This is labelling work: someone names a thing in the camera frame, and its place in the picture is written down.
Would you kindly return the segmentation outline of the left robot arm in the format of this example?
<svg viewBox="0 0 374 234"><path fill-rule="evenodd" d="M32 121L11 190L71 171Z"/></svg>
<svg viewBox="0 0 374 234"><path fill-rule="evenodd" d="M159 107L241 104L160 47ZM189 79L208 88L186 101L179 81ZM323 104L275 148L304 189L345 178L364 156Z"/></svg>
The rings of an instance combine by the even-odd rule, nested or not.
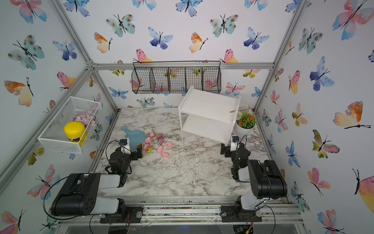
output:
<svg viewBox="0 0 374 234"><path fill-rule="evenodd" d="M87 215L105 215L108 221L124 221L129 212L123 199L99 198L100 190L121 188L132 172L131 161L143 157L143 145L138 143L135 151L118 147L110 156L107 171L102 173L70 174L55 197L50 212L51 217L60 220Z"/></svg>

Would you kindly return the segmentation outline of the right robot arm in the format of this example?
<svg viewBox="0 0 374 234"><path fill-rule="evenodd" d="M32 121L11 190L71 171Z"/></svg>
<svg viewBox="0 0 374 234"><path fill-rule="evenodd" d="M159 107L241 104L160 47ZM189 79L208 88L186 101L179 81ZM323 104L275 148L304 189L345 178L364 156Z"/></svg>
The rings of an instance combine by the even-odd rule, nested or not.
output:
<svg viewBox="0 0 374 234"><path fill-rule="evenodd" d="M251 153L241 142L234 142L230 146L221 144L220 154L231 159L232 178L236 182L250 184L250 191L239 196L237 210L256 211L266 201L287 196L287 184L275 161L251 160Z"/></svg>

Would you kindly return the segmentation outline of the orange green toy car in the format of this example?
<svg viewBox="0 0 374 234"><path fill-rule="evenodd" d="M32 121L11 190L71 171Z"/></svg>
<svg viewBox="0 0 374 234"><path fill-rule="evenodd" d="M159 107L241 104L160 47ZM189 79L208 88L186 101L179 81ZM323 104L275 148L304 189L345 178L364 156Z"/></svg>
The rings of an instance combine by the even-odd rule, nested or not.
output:
<svg viewBox="0 0 374 234"><path fill-rule="evenodd" d="M153 151L152 147L148 146L147 149L146 149L146 153L150 154L152 151Z"/></svg>

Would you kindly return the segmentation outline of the teal plastic paddle plate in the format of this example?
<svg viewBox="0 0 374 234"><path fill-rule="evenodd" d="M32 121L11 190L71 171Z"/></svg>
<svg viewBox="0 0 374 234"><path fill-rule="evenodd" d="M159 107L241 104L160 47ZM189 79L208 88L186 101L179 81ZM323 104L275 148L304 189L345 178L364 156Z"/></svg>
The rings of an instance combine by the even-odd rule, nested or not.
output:
<svg viewBox="0 0 374 234"><path fill-rule="evenodd" d="M139 130L129 130L127 127L122 127L122 131L125 132L125 138L128 139L130 150L134 151L139 143L145 143L146 135Z"/></svg>

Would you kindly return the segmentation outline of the pink toy car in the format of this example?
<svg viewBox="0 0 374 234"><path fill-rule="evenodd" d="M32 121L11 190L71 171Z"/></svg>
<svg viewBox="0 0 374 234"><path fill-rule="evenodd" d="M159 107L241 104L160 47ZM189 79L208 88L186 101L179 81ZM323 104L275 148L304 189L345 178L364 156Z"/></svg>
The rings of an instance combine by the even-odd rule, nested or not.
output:
<svg viewBox="0 0 374 234"><path fill-rule="evenodd" d="M157 144L158 145L162 145L164 143L164 135L163 134L157 135L156 139L157 139Z"/></svg>

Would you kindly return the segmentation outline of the pink pig toy on table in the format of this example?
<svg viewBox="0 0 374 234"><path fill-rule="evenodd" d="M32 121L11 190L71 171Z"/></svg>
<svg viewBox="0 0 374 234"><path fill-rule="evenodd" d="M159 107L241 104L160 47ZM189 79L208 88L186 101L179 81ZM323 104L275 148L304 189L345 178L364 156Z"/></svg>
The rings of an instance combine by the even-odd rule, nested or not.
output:
<svg viewBox="0 0 374 234"><path fill-rule="evenodd" d="M171 143L171 142L166 142L166 146L168 147L168 148L172 148L173 147L173 144Z"/></svg>

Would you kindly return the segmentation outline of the potted plant with flowers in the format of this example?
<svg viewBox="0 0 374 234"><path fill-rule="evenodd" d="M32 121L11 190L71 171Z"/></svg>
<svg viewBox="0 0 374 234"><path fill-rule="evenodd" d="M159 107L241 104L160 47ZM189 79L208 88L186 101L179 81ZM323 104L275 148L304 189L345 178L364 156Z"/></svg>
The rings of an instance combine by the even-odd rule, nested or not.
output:
<svg viewBox="0 0 374 234"><path fill-rule="evenodd" d="M252 132L253 128L258 123L257 118L249 111L239 111L234 126L235 133L244 136Z"/></svg>

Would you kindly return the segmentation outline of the white two-tier shelf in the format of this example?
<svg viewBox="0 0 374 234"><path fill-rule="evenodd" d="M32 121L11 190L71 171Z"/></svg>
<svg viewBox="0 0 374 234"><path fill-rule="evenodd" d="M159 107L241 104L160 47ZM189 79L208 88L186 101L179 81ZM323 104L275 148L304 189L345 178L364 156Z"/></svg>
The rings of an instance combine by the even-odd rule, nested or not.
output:
<svg viewBox="0 0 374 234"><path fill-rule="evenodd" d="M227 144L239 112L241 98L227 97L191 86L178 106L181 140L184 133Z"/></svg>

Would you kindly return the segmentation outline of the pink round chips pile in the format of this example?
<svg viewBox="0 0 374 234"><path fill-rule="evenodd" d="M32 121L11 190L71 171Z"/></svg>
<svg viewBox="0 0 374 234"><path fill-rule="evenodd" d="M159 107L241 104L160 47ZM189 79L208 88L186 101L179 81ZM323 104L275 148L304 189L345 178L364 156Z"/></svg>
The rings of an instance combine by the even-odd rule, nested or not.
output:
<svg viewBox="0 0 374 234"><path fill-rule="evenodd" d="M73 121L82 123L85 127L92 125L96 121L96 116L91 111L79 112L73 117Z"/></svg>

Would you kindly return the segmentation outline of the yellow lidded jar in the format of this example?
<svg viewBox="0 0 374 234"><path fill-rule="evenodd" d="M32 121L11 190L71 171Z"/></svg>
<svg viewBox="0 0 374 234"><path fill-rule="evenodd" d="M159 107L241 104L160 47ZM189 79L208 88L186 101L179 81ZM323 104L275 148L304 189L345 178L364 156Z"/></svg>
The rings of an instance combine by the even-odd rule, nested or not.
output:
<svg viewBox="0 0 374 234"><path fill-rule="evenodd" d="M81 147L87 137L86 127L80 122L70 122L65 125L64 132L71 142L78 143Z"/></svg>

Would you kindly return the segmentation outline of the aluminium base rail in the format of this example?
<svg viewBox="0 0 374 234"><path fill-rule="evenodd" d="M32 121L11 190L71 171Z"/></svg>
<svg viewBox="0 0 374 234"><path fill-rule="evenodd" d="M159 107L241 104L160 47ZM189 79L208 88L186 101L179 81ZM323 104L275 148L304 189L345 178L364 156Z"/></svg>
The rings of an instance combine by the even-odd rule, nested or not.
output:
<svg viewBox="0 0 374 234"><path fill-rule="evenodd" d="M271 199L261 202L252 210L239 207L238 196L171 196L122 197L127 208L141 208L137 224L233 224L270 225L276 233L281 225L293 225L298 234L305 234L301 213L288 199Z"/></svg>

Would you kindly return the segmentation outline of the white mesh wall basket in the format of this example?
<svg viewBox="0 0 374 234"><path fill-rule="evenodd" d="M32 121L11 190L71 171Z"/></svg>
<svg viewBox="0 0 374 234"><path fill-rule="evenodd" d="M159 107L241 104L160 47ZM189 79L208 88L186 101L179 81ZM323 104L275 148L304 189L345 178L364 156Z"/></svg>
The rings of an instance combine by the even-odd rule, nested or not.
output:
<svg viewBox="0 0 374 234"><path fill-rule="evenodd" d="M101 109L100 102L70 96L38 136L39 143L48 151L82 154Z"/></svg>

